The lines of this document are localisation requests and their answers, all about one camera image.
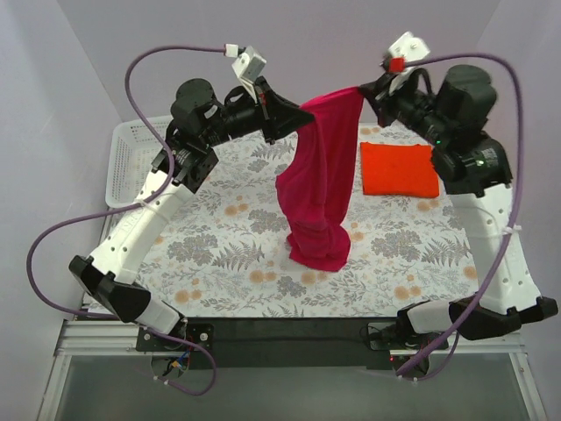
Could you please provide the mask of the magenta t shirt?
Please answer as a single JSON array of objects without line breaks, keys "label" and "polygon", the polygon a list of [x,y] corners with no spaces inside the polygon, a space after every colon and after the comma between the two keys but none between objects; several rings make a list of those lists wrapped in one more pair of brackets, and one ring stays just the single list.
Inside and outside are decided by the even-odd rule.
[{"label": "magenta t shirt", "polygon": [[298,129],[295,156],[277,176],[280,209],[288,221],[289,258],[337,272],[351,249],[342,223],[352,195],[364,98],[356,87],[302,105],[315,120]]}]

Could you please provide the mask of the white plastic basket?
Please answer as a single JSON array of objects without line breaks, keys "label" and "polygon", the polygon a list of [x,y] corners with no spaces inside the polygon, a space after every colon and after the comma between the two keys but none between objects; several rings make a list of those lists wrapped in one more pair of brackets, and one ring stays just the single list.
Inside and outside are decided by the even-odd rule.
[{"label": "white plastic basket", "polygon": [[124,122],[114,129],[105,191],[105,202],[110,208],[133,202],[161,148],[140,119]]}]

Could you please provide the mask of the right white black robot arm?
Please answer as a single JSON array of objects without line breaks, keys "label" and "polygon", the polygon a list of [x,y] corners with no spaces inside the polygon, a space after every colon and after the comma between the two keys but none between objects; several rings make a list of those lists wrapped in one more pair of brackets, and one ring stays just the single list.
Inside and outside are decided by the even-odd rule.
[{"label": "right white black robot arm", "polygon": [[529,272],[518,233],[508,227],[513,176],[503,146],[483,129],[497,98],[490,75],[472,65],[450,68],[437,93],[421,91],[430,79],[417,68],[400,87],[385,73],[359,86],[381,126],[399,121],[432,146],[430,161],[462,223],[479,277],[494,266],[504,236],[510,241],[474,310],[458,327],[465,339],[504,336],[557,315]]}]

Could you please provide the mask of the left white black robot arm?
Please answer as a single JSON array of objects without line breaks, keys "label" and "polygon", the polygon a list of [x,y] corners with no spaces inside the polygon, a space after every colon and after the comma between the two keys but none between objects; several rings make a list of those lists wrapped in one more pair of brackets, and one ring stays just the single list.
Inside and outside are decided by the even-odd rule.
[{"label": "left white black robot arm", "polygon": [[89,256],[75,256],[69,264],[89,296],[122,322],[155,330],[169,351],[186,342],[185,317],[136,281],[155,240],[218,163],[216,146],[253,132],[273,144],[314,120],[277,95],[264,77],[253,87],[249,93],[238,86],[219,102],[208,81],[184,82],[170,109],[165,141],[171,150],[160,151],[153,160],[136,198],[137,209],[126,212]]}]

